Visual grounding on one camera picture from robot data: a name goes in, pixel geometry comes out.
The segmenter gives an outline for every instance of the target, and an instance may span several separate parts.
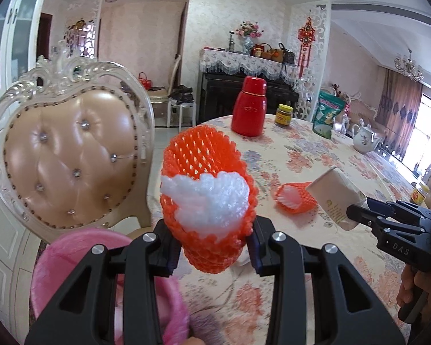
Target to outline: jar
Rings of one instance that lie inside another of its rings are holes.
[[[290,121],[292,120],[292,111],[294,108],[289,105],[278,105],[276,109],[276,117],[274,119],[274,123],[283,128],[287,128],[290,125]]]
[[[428,195],[429,188],[422,180],[420,180],[414,188],[414,191],[410,195],[410,202],[421,205]]]

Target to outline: sofa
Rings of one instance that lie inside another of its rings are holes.
[[[335,89],[332,87],[321,88],[322,91],[330,93],[332,95],[336,95]],[[346,93],[341,93],[340,98],[346,101],[346,103],[350,104],[350,112],[348,113],[348,122],[345,122],[345,128],[347,134],[350,136],[353,135],[352,130],[355,124],[360,125],[361,119],[364,121],[364,125],[371,125],[372,131],[375,133],[374,138],[381,137],[382,140],[385,140],[387,134],[387,128],[384,125],[375,121],[375,118],[378,114],[378,110],[370,107],[363,101],[361,101],[361,94],[357,93],[353,96],[350,96]],[[341,132],[343,127],[343,118],[345,112],[342,111],[335,118],[334,122],[334,130],[337,132]]]
[[[377,109],[371,108],[361,100],[351,101],[350,107],[350,113],[348,114],[348,118],[350,119],[350,128],[348,129],[348,133],[350,135],[352,135],[353,126],[355,124],[359,124],[362,119],[364,121],[364,125],[371,125],[371,129],[375,133],[374,138],[381,137],[382,140],[385,140],[388,130],[384,125],[375,121],[378,113]]]

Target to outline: hand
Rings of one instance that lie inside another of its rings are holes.
[[[426,324],[431,320],[431,272],[425,273],[418,271],[415,275],[412,272],[412,267],[406,265],[404,271],[401,274],[401,286],[399,288],[398,296],[396,301],[400,307],[408,304],[413,299],[413,287],[423,289],[429,294],[428,301],[423,307],[422,313],[422,324]]]
[[[205,343],[200,339],[196,339],[195,337],[190,337],[182,345],[205,345]]]

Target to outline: green bag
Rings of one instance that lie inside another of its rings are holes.
[[[318,106],[313,116],[313,132],[330,139],[334,118],[341,113],[346,104],[341,98],[320,91]]]

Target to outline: floral tablecloth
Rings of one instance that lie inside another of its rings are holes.
[[[376,247],[376,238],[368,227],[359,225],[346,232],[332,222],[321,207],[301,214],[280,211],[272,193],[282,183],[307,182],[316,179],[328,167],[337,165],[367,196],[379,200],[406,200],[411,185],[374,152],[362,155],[353,141],[334,133],[331,140],[311,131],[311,124],[293,119],[290,129],[274,124],[267,115],[260,137],[242,137],[230,130],[231,116],[206,122],[223,131],[237,144],[248,172],[259,192],[257,214],[270,218],[277,230],[294,237],[299,243],[321,248],[336,244],[352,261],[364,279],[407,335],[409,326],[397,319],[396,295],[403,263]],[[155,205],[159,198],[159,183]],[[161,217],[155,208],[154,220]],[[260,278],[251,264],[232,266],[217,275],[202,273],[192,267],[181,254],[174,276],[191,313],[191,326],[196,337],[207,345],[265,344],[273,292],[272,277]],[[312,306],[311,278],[307,278],[307,304]],[[308,343],[314,343],[314,318],[308,313]]]
[[[291,65],[283,66],[282,63],[264,58],[213,49],[201,49],[199,69],[201,72],[223,71],[228,75],[234,75],[243,69],[246,75],[263,74],[271,80],[282,78],[290,85],[295,82],[297,76],[295,67]]]

